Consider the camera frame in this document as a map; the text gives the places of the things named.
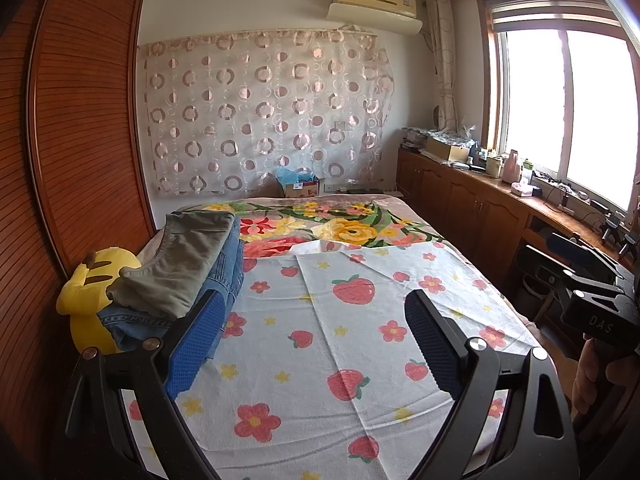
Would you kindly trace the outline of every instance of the hand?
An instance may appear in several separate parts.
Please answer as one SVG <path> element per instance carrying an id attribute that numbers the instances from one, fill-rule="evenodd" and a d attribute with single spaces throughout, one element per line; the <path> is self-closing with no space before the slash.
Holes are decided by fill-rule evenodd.
<path id="1" fill-rule="evenodd" d="M 598 395 L 595 382 L 600 369 L 600 362 L 595 352 L 595 339 L 587 335 L 584 335 L 584 338 L 587 341 L 582 348 L 582 354 L 580 354 L 578 371 L 571 394 L 575 409 L 583 415 L 589 411 L 589 407 L 595 402 Z M 640 358 L 633 354 L 618 359 L 609 363 L 605 372 L 607 381 L 610 383 L 631 388 L 635 386 L 640 374 Z"/>

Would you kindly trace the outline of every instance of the sheer curtain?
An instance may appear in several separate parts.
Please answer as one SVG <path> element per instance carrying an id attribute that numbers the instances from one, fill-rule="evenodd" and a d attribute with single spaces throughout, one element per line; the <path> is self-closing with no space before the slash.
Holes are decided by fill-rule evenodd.
<path id="1" fill-rule="evenodd" d="M 261 30 L 142 51 L 142 131 L 160 193 L 256 195 L 278 167 L 375 181 L 394 91 L 376 36 Z"/>
<path id="2" fill-rule="evenodd" d="M 453 90 L 456 81 L 456 39 L 451 0 L 427 0 L 427 14 L 438 77 L 440 115 L 437 127 L 455 131 L 457 119 Z"/>

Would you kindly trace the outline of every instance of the bed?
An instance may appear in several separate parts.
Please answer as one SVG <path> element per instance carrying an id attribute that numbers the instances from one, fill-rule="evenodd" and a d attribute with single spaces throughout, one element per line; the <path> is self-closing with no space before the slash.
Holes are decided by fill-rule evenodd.
<path id="1" fill-rule="evenodd" d="M 232 210 L 246 243 L 225 335 L 176 399 L 223 480 L 407 478 L 452 407 L 406 329 L 403 298 L 415 288 L 498 351 L 536 345 L 500 293 L 396 198 L 190 208 Z M 123 397 L 146 467 L 164 476 L 133 392 Z M 469 468 L 486 458 L 505 397 L 497 392 Z"/>

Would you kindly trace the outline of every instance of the pikachu plush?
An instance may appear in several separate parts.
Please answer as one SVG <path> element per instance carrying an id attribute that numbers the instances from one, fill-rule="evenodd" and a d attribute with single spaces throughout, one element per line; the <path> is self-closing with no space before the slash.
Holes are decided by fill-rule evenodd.
<path id="1" fill-rule="evenodd" d="M 62 287 L 56 301 L 56 311 L 62 316 L 71 317 L 71 338 L 79 352 L 89 346 L 99 348 L 103 354 L 118 351 L 111 334 L 102 326 L 96 313 L 111 303 L 106 289 L 118 277 L 122 267 L 137 269 L 140 262 L 126 249 L 103 249 L 89 254 Z"/>

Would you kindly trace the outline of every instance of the cardboard box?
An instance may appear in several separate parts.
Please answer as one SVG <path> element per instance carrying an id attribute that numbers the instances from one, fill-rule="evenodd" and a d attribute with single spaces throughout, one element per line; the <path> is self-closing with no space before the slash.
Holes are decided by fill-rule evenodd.
<path id="1" fill-rule="evenodd" d="M 282 189 L 284 198 L 309 198 L 320 193 L 320 181 L 299 182 L 297 184 L 287 184 Z"/>
<path id="2" fill-rule="evenodd" d="M 460 148 L 458 146 L 449 146 L 444 142 L 429 137 L 424 145 L 424 149 L 433 155 L 439 156 L 444 160 L 455 160 L 457 162 L 466 162 L 469 156 L 469 148 Z"/>

